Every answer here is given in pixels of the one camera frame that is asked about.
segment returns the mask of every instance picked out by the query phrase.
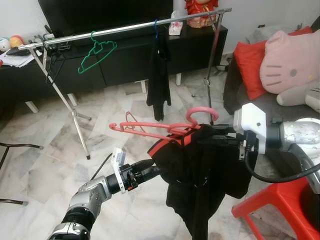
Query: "red stool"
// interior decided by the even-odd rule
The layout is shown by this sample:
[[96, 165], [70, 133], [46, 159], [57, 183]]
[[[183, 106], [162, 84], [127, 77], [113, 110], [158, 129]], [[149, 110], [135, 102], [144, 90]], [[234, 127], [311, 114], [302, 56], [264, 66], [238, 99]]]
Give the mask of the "red stool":
[[255, 237], [263, 240], [264, 237], [249, 214], [271, 204], [282, 213], [299, 240], [320, 240], [320, 233], [306, 219], [300, 206], [300, 195], [307, 184], [305, 177], [291, 182], [272, 184], [233, 206], [231, 212], [236, 218], [243, 217]]

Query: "tile floor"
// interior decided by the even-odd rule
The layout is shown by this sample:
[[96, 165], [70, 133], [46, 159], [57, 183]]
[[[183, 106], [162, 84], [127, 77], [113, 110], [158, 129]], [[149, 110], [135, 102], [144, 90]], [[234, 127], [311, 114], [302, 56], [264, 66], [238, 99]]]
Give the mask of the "tile floor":
[[[185, 122], [185, 113], [194, 106], [207, 106], [205, 70], [184, 73], [182, 85], [170, 80], [172, 106], [164, 107], [164, 123]], [[212, 73], [212, 107], [220, 117], [217, 123], [233, 122], [223, 107], [226, 74]], [[114, 147], [126, 151], [126, 162], [146, 159], [155, 139], [120, 133], [109, 129], [110, 123], [125, 121], [126, 111], [139, 121], [155, 122], [153, 108], [146, 105], [147, 95], [139, 83], [108, 87], [78, 94], [79, 113], [92, 117], [79, 120], [91, 160], [84, 155], [76, 128], [59, 98], [36, 101], [39, 113], [31, 113], [24, 104], [0, 132], [0, 142], [32, 143], [43, 150], [21, 147], [10, 149], [0, 172], [0, 197], [28, 201], [27, 206], [0, 204], [0, 236], [6, 240], [44, 240], [59, 224], [77, 189], [94, 174]], [[206, 114], [196, 113], [200, 123], [208, 123]], [[109, 175], [108, 162], [100, 175]], [[248, 195], [264, 187], [253, 181]], [[167, 184], [158, 176], [126, 194], [115, 194], [104, 203], [91, 231], [92, 240], [190, 240], [181, 218], [166, 206]], [[253, 240], [252, 232], [231, 208], [240, 199], [226, 196], [209, 220], [209, 240]], [[267, 239], [291, 239], [283, 232], [264, 228]]]

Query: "red trim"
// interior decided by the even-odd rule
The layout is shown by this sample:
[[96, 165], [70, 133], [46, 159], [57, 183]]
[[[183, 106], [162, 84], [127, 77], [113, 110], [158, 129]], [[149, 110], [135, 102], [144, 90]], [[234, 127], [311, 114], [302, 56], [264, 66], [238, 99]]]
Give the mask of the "red trim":
[[191, 143], [191, 135], [194, 134], [194, 133], [195, 133], [195, 131], [192, 132], [191, 134], [187, 135], [186, 137], [184, 137], [183, 143], [184, 143], [185, 146], [187, 146], [189, 143]]
[[148, 152], [149, 156], [152, 158], [152, 156], [160, 149], [162, 148], [164, 145], [168, 144], [169, 141], [168, 140], [161, 140], [157, 145], [155, 145], [151, 151]]

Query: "television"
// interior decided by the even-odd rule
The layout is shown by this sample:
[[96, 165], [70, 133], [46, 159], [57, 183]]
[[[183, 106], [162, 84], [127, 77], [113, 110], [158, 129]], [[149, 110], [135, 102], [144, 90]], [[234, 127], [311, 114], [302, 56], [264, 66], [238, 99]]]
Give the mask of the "television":
[[38, 0], [38, 2], [56, 38], [166, 19], [171, 17], [173, 11], [173, 0]]

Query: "hanging black garment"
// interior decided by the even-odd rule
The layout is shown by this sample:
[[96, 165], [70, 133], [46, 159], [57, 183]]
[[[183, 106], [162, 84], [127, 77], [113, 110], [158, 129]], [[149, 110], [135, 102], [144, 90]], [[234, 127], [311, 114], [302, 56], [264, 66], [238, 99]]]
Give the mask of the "hanging black garment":
[[167, 61], [170, 60], [170, 52], [167, 46], [166, 36], [158, 34], [151, 52], [150, 77], [148, 81], [148, 95], [146, 104], [153, 105], [154, 119], [164, 119], [164, 103], [170, 106], [170, 89]]
[[[208, 239], [208, 220], [217, 211], [225, 194], [242, 198], [251, 179], [236, 145], [201, 144], [200, 140], [219, 135], [203, 124], [176, 141], [159, 140], [148, 151], [155, 164], [164, 170], [161, 177], [169, 183], [166, 205], [185, 222], [193, 240]], [[258, 153], [249, 162], [256, 164]]]

